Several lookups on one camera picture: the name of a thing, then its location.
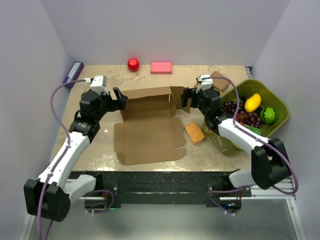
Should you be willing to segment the orange sponge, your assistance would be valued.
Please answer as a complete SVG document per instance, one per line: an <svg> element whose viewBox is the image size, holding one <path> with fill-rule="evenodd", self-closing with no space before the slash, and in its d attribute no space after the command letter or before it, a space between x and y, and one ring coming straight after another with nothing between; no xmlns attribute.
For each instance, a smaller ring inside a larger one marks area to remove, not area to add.
<svg viewBox="0 0 320 240"><path fill-rule="evenodd" d="M193 145L197 145L205 140L205 134L195 121L186 124L184 130Z"/></svg>

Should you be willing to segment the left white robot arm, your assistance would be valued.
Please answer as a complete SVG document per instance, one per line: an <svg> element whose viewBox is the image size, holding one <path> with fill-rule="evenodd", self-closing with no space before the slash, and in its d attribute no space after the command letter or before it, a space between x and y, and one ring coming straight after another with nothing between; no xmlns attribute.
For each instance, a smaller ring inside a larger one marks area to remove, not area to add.
<svg viewBox="0 0 320 240"><path fill-rule="evenodd" d="M95 176L82 174L71 183L67 180L78 159L100 130L103 116L126 108L128 97L117 87L113 91L115 99L108 91L92 89L81 95L79 110L66 131L66 139L57 155L36 180L28 179L23 186L29 215L61 222L79 198L88 193L99 196L103 192L104 184Z"/></svg>

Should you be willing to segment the large brown cardboard box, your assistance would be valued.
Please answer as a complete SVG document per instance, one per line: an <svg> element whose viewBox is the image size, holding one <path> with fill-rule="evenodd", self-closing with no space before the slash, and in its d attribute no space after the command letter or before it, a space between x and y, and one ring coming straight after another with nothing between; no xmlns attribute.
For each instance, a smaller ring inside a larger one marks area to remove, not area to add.
<svg viewBox="0 0 320 240"><path fill-rule="evenodd" d="M190 112L191 102L182 107L184 87L165 86L123 91L128 97L121 110L121 123L114 125L114 151L126 166L181 159L186 149L178 110Z"/></svg>

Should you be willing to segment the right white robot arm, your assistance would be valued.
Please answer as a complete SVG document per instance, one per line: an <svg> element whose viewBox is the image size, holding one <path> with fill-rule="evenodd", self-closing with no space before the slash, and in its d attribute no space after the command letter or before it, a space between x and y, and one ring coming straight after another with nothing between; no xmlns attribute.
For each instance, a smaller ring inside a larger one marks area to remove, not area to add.
<svg viewBox="0 0 320 240"><path fill-rule="evenodd" d="M241 188L255 185L267 190L295 176L283 142L258 135L222 112L220 94L216 90L186 87L181 95L181 105L186 107L187 103L200 110L209 130L237 144L250 155L251 167L233 171L223 183L222 189L227 196L233 197Z"/></svg>

